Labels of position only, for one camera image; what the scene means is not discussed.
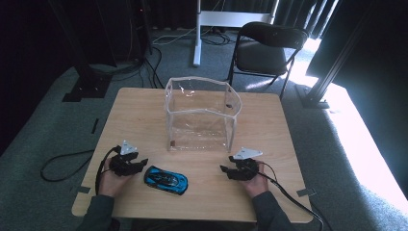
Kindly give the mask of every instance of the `toy car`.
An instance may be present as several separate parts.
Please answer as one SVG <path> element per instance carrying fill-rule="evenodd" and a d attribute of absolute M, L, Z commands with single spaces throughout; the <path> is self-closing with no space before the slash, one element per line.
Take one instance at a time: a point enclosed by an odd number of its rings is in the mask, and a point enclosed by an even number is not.
<path fill-rule="evenodd" d="M 189 186 L 185 175 L 154 166 L 144 174 L 144 183 L 152 188 L 179 195 L 183 194 Z"/>

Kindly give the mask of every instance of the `hand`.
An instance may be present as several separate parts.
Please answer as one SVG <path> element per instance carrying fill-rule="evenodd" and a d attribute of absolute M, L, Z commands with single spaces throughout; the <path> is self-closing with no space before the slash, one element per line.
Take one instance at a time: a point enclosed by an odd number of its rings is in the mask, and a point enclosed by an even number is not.
<path fill-rule="evenodd" d="M 262 162 L 257 162 L 257 164 L 259 166 L 259 172 L 264 173 L 265 165 L 262 165 Z M 256 174 L 256 176 L 251 180 L 240 181 L 240 183 L 243 185 L 246 193 L 248 193 L 251 198 L 269 191 L 267 178 L 260 174 Z"/>
<path fill-rule="evenodd" d="M 101 180 L 99 183 L 99 194 L 107 195 L 110 197 L 115 198 L 126 185 L 126 183 L 132 178 L 133 175 L 130 176 L 118 176 L 112 170 L 109 169 L 109 163 L 111 162 L 111 158 L 107 159 L 105 165 L 103 166 L 105 172 L 101 175 Z"/>

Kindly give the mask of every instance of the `transparent plastic container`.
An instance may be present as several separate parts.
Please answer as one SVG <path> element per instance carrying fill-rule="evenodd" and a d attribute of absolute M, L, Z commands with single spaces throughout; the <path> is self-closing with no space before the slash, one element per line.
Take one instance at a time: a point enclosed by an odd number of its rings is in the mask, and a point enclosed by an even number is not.
<path fill-rule="evenodd" d="M 168 150 L 231 151 L 242 102 L 227 83 L 170 78 L 166 85 Z"/>

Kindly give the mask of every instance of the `wire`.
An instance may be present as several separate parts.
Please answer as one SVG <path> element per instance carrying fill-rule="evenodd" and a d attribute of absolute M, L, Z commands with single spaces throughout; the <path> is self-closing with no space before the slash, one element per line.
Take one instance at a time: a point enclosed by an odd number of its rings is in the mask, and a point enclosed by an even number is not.
<path fill-rule="evenodd" d="M 101 70 L 101 69 L 97 69 L 95 67 L 93 67 L 92 70 L 95 73 L 109 74 L 109 75 L 120 75 L 120 74 L 129 74 L 129 73 L 133 73 L 133 72 L 135 72 L 137 70 L 140 70 L 142 65 L 143 65 L 142 62 L 133 61 L 133 63 L 131 65 L 129 65 L 129 66 L 119 68 L 119 69 L 115 69 L 115 70 Z"/>
<path fill-rule="evenodd" d="M 312 215 L 313 217 L 315 217 L 316 219 L 318 219 L 319 222 L 320 222 L 320 229 L 319 229 L 319 230 L 320 230 L 320 231 L 323 230 L 323 226 L 324 226 L 323 220 L 321 219 L 321 217 L 320 217 L 317 213 L 315 213 L 315 212 L 313 212 L 312 210 L 306 208 L 304 205 L 302 205 L 302 204 L 299 203 L 297 200 L 295 200 L 291 195 L 288 194 L 288 192 L 286 192 L 286 190 L 285 190 L 277 181 L 275 181 L 274 179 L 270 178 L 269 176 L 263 174 L 262 172 L 259 172 L 259 171 L 258 171 L 257 173 L 260 174 L 260 175 L 262 175 L 262 176 L 264 176 L 264 177 L 266 177 L 266 178 L 267 178 L 273 185 L 275 185 L 275 186 L 280 190 L 280 192 L 281 192 L 283 195 L 285 195 L 293 204 L 297 205 L 299 208 L 303 209 L 304 211 L 306 211 L 307 213 L 309 213 L 310 215 Z"/>
<path fill-rule="evenodd" d="M 147 79 L 149 80 L 150 88 L 153 89 L 153 83 L 152 83 L 152 80 L 150 79 L 150 71 L 148 67 L 146 68 L 146 71 L 147 71 Z"/>
<path fill-rule="evenodd" d="M 59 159 L 59 158 L 69 157 L 69 156 L 75 156 L 75 155 L 82 155 L 82 154 L 89 153 L 89 152 L 92 152 L 92 151 L 94 151 L 94 149 L 88 150 L 88 151 L 70 153 L 70 154 L 63 154 L 63 155 L 60 155 L 60 156 L 53 157 L 53 158 L 51 158 L 51 159 L 49 159 L 48 161 L 45 162 L 45 164 L 44 164 L 44 165 L 42 166 L 42 168 L 41 168 L 41 171 L 39 172 L 39 175 L 41 176 L 41 178 L 42 178 L 44 181 L 47 181 L 47 182 L 60 182 L 60 181 L 64 181 L 64 180 L 66 180 L 66 179 L 72 177 L 73 175 L 75 175 L 79 170 L 81 170 L 81 169 L 90 161 L 90 159 L 92 158 L 92 155 L 90 155 L 90 157 L 87 158 L 74 172 L 72 172 L 72 173 L 68 174 L 67 176 L 65 176 L 65 177 L 63 177 L 63 178 L 60 178 L 60 179 L 50 179 L 50 178 L 48 178 L 47 176 L 45 176 L 45 174 L 44 174 L 45 168 L 46 168 L 51 162 L 53 162 L 53 161 L 55 161 L 55 160 L 57 160 L 57 159 Z"/>
<path fill-rule="evenodd" d="M 144 80 L 143 80 L 143 76 L 141 76 L 141 71 L 139 71 L 139 76 L 141 80 L 141 87 L 144 88 Z"/>
<path fill-rule="evenodd" d="M 95 178 L 95 192 L 96 194 L 99 194 L 99 184 L 101 181 L 101 174 L 104 173 L 105 171 L 102 171 L 103 166 L 105 165 L 106 159 L 108 159 L 108 156 L 115 151 L 116 153 L 120 152 L 120 146 L 116 146 L 111 148 L 108 153 L 106 153 L 105 157 L 101 161 L 101 164 L 99 165 L 98 171 L 96 172 L 96 178 Z"/>
<path fill-rule="evenodd" d="M 101 174 L 102 173 L 105 173 L 105 172 L 107 172 L 107 171 L 110 171 L 111 169 L 109 168 L 109 169 L 106 169 L 106 170 L 103 170 L 102 172 L 101 172 Z"/>
<path fill-rule="evenodd" d="M 133 78 L 133 77 L 137 76 L 138 74 L 140 75 L 140 69 L 138 69 L 135 73 L 133 73 L 133 74 L 131 74 L 129 76 L 123 77 L 121 79 L 113 79 L 113 80 L 111 80 L 111 82 L 124 81 L 124 80 L 130 79 L 130 78 Z"/>
<path fill-rule="evenodd" d="M 192 31 L 194 31 L 195 29 L 196 29 L 196 27 L 192 28 L 191 30 L 187 31 L 184 35 L 181 35 L 181 36 L 162 36 L 162 37 L 156 38 L 156 39 L 154 39 L 154 40 L 152 41 L 152 44 L 153 44 L 153 45 L 169 45 L 169 44 L 173 43 L 174 41 L 176 41 L 176 40 L 178 40 L 178 39 L 181 39 L 181 38 L 187 36 L 189 33 L 191 33 Z M 164 39 L 164 38 L 175 38 L 175 39 L 173 39 L 173 40 L 171 40 L 171 41 L 169 41 L 169 42 L 165 42 L 165 43 L 156 43 L 156 41 L 158 41 L 158 40 L 160 40 L 160 39 Z"/>
<path fill-rule="evenodd" d="M 268 166 L 268 167 L 272 170 L 273 176 L 275 177 L 275 181 L 276 181 L 276 182 L 278 181 L 278 179 L 276 178 L 275 170 L 273 170 L 273 168 L 272 168 L 270 165 L 268 165 L 268 164 L 265 163 L 265 162 L 259 162 L 259 164 L 262 164 L 262 165 L 264 165 L 264 166 Z"/>
<path fill-rule="evenodd" d="M 215 33 L 215 34 L 212 34 L 212 35 L 208 35 L 206 37 L 220 37 L 220 38 L 222 38 L 222 42 L 216 42 L 216 41 L 212 41 L 212 40 L 209 40 L 209 39 L 206 39 L 206 38 L 201 38 L 201 40 L 204 43 L 207 43 L 207 44 L 210 44 L 210 45 L 228 45 L 228 44 L 235 43 L 235 41 L 231 40 L 229 38 L 229 36 L 221 34 L 221 33 Z"/>
<path fill-rule="evenodd" d="M 157 74 L 157 68 L 159 67 L 160 62 L 162 61 L 163 54 L 162 54 L 162 51 L 159 50 L 158 48 L 153 47 L 153 49 L 155 49 L 155 50 L 157 50 L 157 51 L 159 52 L 159 55 L 160 55 L 160 56 L 159 56 L 159 60 L 157 61 L 157 64 L 156 64 L 155 67 L 153 67 L 153 65 L 152 65 L 147 59 L 146 59 L 146 63 L 147 63 L 147 64 L 150 66 L 150 68 L 153 70 L 153 77 L 152 77 L 152 79 L 153 79 L 153 85 L 154 85 L 154 87 L 157 88 L 157 85 L 156 85 L 156 79 L 157 79 L 157 81 L 158 81 L 160 87 L 161 87 L 162 89 L 164 89 L 165 86 L 162 84 L 162 82 L 160 81 L 159 75 Z"/>
<path fill-rule="evenodd" d="M 318 207 L 316 207 L 316 205 L 310 201 L 310 204 L 320 213 L 321 218 L 324 220 L 324 222 L 326 222 L 327 226 L 329 227 L 329 229 L 331 231 L 333 231 L 333 228 L 331 227 L 330 223 L 327 221 L 327 219 L 324 217 L 323 213 L 319 210 Z"/>

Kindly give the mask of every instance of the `wooden table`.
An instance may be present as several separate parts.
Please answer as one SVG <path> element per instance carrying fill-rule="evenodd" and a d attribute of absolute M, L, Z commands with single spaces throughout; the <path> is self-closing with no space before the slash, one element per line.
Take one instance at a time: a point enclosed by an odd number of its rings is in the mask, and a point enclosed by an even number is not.
<path fill-rule="evenodd" d="M 231 153 L 167 151 L 165 91 L 121 89 L 82 183 L 82 187 L 90 191 L 78 192 L 72 213 L 83 216 L 87 212 L 90 199 L 95 195 L 94 181 L 99 163 L 123 140 L 139 149 L 137 160 L 148 158 L 149 161 L 143 172 L 134 176 L 115 200 L 115 217 L 255 221 L 251 201 L 242 186 L 229 180 L 219 168 L 219 165 L 235 167 L 228 156 L 242 147 L 263 151 L 264 154 L 255 159 L 270 164 L 278 182 L 310 208 L 308 196 L 298 197 L 296 193 L 305 189 L 305 185 L 279 97 L 266 93 L 239 93 L 239 96 L 242 110 Z M 142 177 L 150 166 L 183 173 L 189 179 L 189 188 L 179 196 L 147 187 Z M 272 176 L 267 167 L 266 174 Z M 269 189 L 291 222 L 312 220 L 271 183 Z"/>

